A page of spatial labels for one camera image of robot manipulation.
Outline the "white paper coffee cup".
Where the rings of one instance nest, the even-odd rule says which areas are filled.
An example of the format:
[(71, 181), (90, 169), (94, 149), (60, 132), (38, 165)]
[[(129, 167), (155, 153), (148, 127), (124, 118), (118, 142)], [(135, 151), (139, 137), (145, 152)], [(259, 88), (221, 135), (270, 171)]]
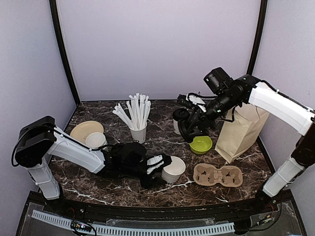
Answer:
[(174, 132), (178, 135), (180, 135), (180, 130), (179, 130), (179, 122), (181, 120), (176, 120), (176, 119), (173, 119), (173, 127), (174, 127)]

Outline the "black coffee cup lid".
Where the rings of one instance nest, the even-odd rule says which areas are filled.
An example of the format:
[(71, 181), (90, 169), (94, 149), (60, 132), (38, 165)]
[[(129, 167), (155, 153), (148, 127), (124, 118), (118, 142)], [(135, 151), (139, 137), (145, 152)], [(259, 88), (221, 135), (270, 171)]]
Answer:
[(190, 114), (187, 109), (185, 108), (179, 108), (176, 109), (172, 113), (172, 117), (175, 121), (180, 121), (180, 120), (187, 120), (189, 118)]

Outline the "stack of white paper cups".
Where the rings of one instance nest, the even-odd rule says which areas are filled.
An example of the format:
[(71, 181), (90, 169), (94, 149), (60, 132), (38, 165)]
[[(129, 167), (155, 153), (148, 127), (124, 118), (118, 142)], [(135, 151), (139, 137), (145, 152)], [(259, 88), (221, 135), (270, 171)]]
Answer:
[(91, 148), (99, 148), (104, 145), (107, 145), (107, 140), (106, 140), (105, 135), (100, 132), (95, 132), (95, 133), (90, 134), (86, 138), (85, 142), (86, 142), (86, 145)]

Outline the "brown paper bag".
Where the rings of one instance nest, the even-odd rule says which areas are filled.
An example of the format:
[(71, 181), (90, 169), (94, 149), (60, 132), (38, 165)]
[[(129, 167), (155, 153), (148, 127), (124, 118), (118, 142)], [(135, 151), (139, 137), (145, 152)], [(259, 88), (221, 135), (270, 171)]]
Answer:
[(269, 113), (251, 104), (229, 110), (226, 118), (234, 115), (233, 122), (225, 121), (215, 151), (229, 164), (247, 151), (258, 138)]

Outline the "cardboard two-cup carrier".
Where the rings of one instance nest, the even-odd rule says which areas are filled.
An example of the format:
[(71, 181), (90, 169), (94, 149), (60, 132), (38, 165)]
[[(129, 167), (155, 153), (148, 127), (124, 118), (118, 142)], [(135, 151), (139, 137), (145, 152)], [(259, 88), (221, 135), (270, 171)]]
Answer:
[(243, 184), (242, 171), (236, 166), (223, 166), (217, 169), (210, 164), (200, 163), (193, 170), (194, 181), (201, 186), (221, 184), (224, 187), (239, 187)]

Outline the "stack of black lids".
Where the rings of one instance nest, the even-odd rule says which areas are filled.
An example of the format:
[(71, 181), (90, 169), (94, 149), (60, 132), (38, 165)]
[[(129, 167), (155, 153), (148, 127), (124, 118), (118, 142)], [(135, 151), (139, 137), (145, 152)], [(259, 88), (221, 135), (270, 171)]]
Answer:
[(145, 147), (137, 142), (116, 144), (110, 150), (111, 157), (122, 161), (141, 160), (147, 153)]

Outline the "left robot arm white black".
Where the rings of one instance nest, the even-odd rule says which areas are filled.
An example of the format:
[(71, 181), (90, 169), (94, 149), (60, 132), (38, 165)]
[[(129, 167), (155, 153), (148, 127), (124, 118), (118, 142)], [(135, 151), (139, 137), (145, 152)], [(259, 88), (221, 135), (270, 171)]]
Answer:
[(154, 174), (169, 166), (172, 159), (164, 153), (152, 157), (146, 153), (138, 142), (88, 147), (58, 128), (53, 117), (46, 116), (21, 129), (11, 164), (26, 168), (51, 208), (66, 214), (69, 202), (62, 198), (62, 188), (54, 179), (46, 156), (60, 157), (101, 177), (137, 177), (143, 188), (150, 188), (155, 184)]

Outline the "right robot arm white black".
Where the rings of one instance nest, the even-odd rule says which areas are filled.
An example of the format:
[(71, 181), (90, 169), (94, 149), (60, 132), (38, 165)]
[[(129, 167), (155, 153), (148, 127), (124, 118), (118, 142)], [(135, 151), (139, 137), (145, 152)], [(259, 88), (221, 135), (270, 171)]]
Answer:
[(180, 94), (177, 98), (180, 105), (192, 109), (187, 120), (178, 122), (181, 136), (186, 142), (192, 142), (197, 136), (208, 135), (208, 128), (215, 128), (217, 118), (244, 103), (269, 112), (301, 135), (295, 150), (265, 182), (257, 198), (252, 201), (251, 209), (255, 213), (262, 213), (269, 207), (271, 197), (315, 163), (315, 112), (277, 91), (267, 81), (251, 75), (233, 80), (211, 72), (204, 81), (215, 94), (207, 104), (199, 102), (200, 96), (194, 93)]

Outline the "green bowl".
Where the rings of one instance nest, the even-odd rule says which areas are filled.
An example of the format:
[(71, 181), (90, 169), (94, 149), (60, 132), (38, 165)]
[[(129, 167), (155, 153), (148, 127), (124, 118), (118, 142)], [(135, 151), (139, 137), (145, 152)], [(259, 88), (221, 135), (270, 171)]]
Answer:
[(197, 136), (189, 143), (190, 150), (195, 154), (205, 154), (212, 148), (213, 142), (209, 136)]

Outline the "white cup holding straws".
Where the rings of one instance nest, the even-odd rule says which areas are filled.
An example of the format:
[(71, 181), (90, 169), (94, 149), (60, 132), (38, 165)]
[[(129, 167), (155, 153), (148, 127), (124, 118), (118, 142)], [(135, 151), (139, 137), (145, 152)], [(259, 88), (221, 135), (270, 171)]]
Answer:
[(145, 124), (144, 128), (140, 130), (133, 130), (130, 129), (130, 133), (132, 138), (140, 144), (143, 144), (146, 140), (146, 132), (147, 132), (147, 123)]

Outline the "bundle of wrapped white straws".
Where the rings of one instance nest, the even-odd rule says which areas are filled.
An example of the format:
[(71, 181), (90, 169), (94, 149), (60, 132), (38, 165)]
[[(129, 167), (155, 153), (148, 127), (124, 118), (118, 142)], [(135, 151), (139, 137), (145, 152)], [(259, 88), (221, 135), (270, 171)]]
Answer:
[(129, 98), (130, 100), (126, 102), (129, 115), (126, 114), (120, 103), (114, 107), (112, 113), (117, 115), (131, 130), (140, 131), (147, 125), (151, 101), (148, 95), (140, 93), (129, 95)]

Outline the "beige paper plate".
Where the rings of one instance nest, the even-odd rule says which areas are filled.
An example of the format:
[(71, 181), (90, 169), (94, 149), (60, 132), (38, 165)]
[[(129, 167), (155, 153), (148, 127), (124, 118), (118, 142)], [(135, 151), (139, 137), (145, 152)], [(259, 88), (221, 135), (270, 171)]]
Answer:
[(70, 136), (77, 141), (85, 144), (86, 143), (86, 138), (95, 132), (103, 133), (104, 132), (104, 127), (103, 125), (94, 120), (89, 120), (89, 121), (84, 121), (77, 126), (75, 126), (71, 133)]

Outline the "black front rail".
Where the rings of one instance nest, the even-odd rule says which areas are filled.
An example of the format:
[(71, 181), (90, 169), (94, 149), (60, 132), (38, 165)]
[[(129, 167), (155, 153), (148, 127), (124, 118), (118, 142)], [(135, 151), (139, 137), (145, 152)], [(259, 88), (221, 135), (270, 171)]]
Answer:
[(257, 213), (250, 208), (253, 199), (227, 204), (189, 207), (127, 207), (84, 203), (66, 199), (68, 207), (80, 219), (105, 221), (109, 218), (127, 220), (183, 220), (214, 217), (216, 219), (243, 219)]

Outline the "right black frame post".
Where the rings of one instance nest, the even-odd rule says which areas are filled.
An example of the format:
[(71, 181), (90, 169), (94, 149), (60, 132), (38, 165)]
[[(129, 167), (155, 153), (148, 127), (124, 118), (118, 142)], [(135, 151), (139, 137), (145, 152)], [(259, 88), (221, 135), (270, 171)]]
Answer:
[(261, 0), (260, 1), (260, 8), (259, 8), (259, 14), (258, 14), (258, 20), (257, 20), (257, 26), (256, 26), (256, 31), (255, 31), (255, 36), (254, 36), (254, 41), (253, 41), (253, 46), (252, 46), (252, 52), (247, 68), (246, 74), (253, 74), (254, 67), (256, 64), (257, 56), (258, 56), (258, 51), (262, 39), (262, 33), (263, 33), (263, 28), (264, 28), (264, 23), (265, 23), (265, 17), (266, 17), (266, 12), (267, 12), (267, 5), (268, 5), (268, 0)]

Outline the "black frame post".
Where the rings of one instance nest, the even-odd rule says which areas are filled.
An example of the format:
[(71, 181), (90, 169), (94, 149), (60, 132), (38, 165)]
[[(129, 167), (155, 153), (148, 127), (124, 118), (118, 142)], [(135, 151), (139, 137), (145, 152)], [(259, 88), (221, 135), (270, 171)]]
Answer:
[(61, 28), (60, 18), (59, 18), (59, 13), (58, 13), (58, 8), (57, 8), (57, 1), (49, 0), (49, 4), (50, 4), (50, 11), (51, 11), (51, 17), (53, 21), (55, 36), (56, 36), (57, 45), (58, 45), (59, 53), (61, 56), (64, 72), (65, 72), (67, 82), (68, 82), (72, 97), (74, 99), (75, 105), (78, 106), (80, 105), (81, 101), (79, 98), (79, 94), (75, 85), (75, 81), (74, 81), (70, 64), (68, 61), (68, 57), (67, 57), (67, 52), (65, 49), (63, 33), (62, 33), (62, 28)]
[(268, 0), (261, 0), (260, 1), (260, 8), (259, 8), (259, 14), (258, 14), (258, 20), (257, 20), (257, 26), (256, 26), (256, 31), (255, 31), (255, 36), (254, 36), (254, 41), (253, 41), (253, 46), (252, 46), (252, 52), (247, 68), (246, 74), (253, 74), (254, 67), (256, 64), (257, 56), (258, 56), (258, 51), (262, 39), (262, 33), (263, 33), (263, 28), (264, 28), (264, 23), (265, 23), (265, 17), (266, 17), (266, 12), (267, 12), (267, 5), (268, 5)]

